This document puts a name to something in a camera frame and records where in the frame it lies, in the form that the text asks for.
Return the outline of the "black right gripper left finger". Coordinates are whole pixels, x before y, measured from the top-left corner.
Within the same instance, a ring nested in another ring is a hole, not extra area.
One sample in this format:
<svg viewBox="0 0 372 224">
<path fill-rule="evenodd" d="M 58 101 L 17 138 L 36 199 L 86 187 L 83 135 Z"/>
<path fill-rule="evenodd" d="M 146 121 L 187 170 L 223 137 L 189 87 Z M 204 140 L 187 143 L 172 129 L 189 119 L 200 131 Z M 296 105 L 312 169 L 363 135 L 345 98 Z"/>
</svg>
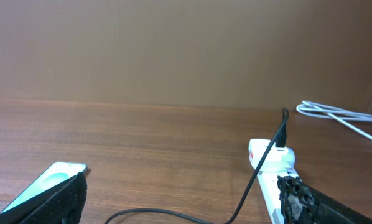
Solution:
<svg viewBox="0 0 372 224">
<path fill-rule="evenodd" d="M 0 213 L 0 224 L 79 224 L 86 202 L 84 173 Z"/>
</svg>

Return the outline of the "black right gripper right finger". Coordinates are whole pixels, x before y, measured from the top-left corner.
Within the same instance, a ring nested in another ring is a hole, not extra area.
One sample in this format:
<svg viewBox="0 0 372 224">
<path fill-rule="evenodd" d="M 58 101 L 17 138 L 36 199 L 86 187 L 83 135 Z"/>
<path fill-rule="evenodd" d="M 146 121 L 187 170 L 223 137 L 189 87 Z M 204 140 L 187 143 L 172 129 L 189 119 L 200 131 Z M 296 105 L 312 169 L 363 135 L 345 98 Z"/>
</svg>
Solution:
<svg viewBox="0 0 372 224">
<path fill-rule="evenodd" d="M 305 184 L 300 178 L 278 177 L 280 214 L 286 224 L 372 224 L 364 216 Z"/>
</svg>

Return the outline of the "smartphone with cyan screen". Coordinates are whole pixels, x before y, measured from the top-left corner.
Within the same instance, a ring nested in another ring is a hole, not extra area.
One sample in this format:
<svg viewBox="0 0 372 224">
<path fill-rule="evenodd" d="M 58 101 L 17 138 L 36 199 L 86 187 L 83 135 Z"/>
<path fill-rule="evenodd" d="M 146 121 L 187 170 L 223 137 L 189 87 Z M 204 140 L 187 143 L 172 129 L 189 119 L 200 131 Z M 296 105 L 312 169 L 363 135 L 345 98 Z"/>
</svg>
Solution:
<svg viewBox="0 0 372 224">
<path fill-rule="evenodd" d="M 59 183 L 73 177 L 79 172 L 86 172 L 87 165 L 74 162 L 57 161 L 48 167 L 33 183 L 17 196 L 1 213 L 4 213 L 19 204 L 35 197 L 42 192 L 58 185 Z"/>
</svg>

